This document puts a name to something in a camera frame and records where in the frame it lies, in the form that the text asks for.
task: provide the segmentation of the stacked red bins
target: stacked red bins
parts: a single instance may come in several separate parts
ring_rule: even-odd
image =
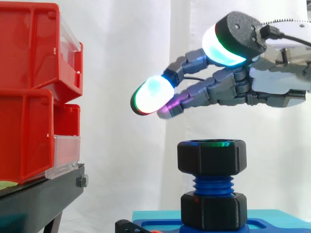
[[[77,169],[83,46],[52,3],[0,1],[0,182]]]

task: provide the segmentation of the black clamp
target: black clamp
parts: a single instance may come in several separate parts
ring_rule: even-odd
[[[151,233],[146,229],[134,224],[129,220],[119,220],[116,222],[116,231],[115,233],[137,233],[135,230],[140,230],[141,233]]]

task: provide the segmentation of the blue light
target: blue light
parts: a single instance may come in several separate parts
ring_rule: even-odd
[[[246,61],[245,58],[229,52],[222,46],[216,36],[215,25],[204,34],[202,48],[211,60],[225,66],[234,66]]]
[[[155,75],[139,88],[135,95],[135,106],[143,113],[153,113],[162,108],[174,96],[171,83],[160,75]]]

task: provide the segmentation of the gear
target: gear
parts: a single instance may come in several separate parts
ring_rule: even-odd
[[[262,25],[270,24],[270,23],[279,23],[279,22],[301,22],[301,23],[311,23],[311,21],[307,20],[294,20],[293,18],[284,18],[284,19],[275,19],[273,21],[268,21],[261,23]]]

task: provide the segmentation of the white backdrop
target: white backdrop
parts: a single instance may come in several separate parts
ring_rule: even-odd
[[[171,61],[186,51],[199,48],[206,29],[233,10],[249,13],[264,22],[289,17],[307,19],[304,0],[173,0]],[[188,26],[180,29],[178,25]],[[210,77],[215,70],[209,67],[198,77]],[[310,221],[310,107],[311,102],[288,109],[215,105],[192,108],[169,120],[162,187],[171,192],[162,192],[160,207],[177,209],[180,203],[176,196],[193,189],[193,177],[181,175],[176,169],[179,141],[242,139],[247,144],[248,168],[236,177],[234,187],[247,196],[248,208],[280,209]]]
[[[137,116],[129,106],[147,77],[199,48],[204,31],[229,11],[262,21],[306,19],[305,0],[54,2],[84,44],[84,95],[74,103],[81,105],[81,162],[89,175],[84,194],[64,211],[60,233],[113,233],[114,222],[131,219],[133,210],[179,209],[191,181],[177,170],[176,145],[187,139],[245,140],[248,169],[235,188],[249,208],[311,220],[311,102],[196,108],[169,121]]]

